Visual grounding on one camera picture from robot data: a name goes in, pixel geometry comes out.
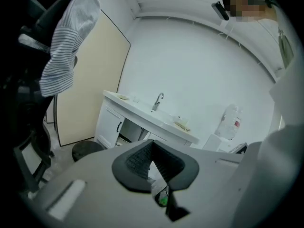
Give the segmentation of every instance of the chrome faucet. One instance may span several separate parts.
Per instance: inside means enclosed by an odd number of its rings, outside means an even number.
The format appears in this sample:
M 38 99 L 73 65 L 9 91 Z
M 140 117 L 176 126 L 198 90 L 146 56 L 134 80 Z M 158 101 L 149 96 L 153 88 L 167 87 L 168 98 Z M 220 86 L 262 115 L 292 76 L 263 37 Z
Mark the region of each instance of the chrome faucet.
M 152 107 L 152 110 L 156 111 L 157 110 L 157 107 L 159 106 L 159 104 L 161 103 L 160 101 L 158 101 L 160 99 L 160 96 L 161 98 L 163 99 L 163 93 L 160 93 L 157 97 L 157 100 L 155 101 L 154 103 L 154 106 Z

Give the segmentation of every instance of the door handle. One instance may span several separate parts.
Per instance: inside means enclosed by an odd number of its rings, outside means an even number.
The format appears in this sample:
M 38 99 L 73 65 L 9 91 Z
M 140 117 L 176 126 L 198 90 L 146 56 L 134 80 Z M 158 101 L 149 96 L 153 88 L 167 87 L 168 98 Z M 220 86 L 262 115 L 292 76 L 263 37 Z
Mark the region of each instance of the door handle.
M 119 128 L 120 124 L 122 124 L 122 122 L 120 122 L 120 123 L 118 124 L 117 129 L 116 129 L 116 132 L 118 132 L 118 128 Z

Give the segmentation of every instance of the clear plastic container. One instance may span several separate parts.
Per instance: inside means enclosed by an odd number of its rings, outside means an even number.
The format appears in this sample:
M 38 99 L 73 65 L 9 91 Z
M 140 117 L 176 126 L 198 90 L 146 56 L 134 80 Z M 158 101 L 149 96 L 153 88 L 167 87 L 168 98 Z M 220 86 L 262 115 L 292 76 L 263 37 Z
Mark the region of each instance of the clear plastic container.
M 232 140 L 238 132 L 241 124 L 243 110 L 235 104 L 229 105 L 222 117 L 221 123 L 215 134 L 228 140 Z

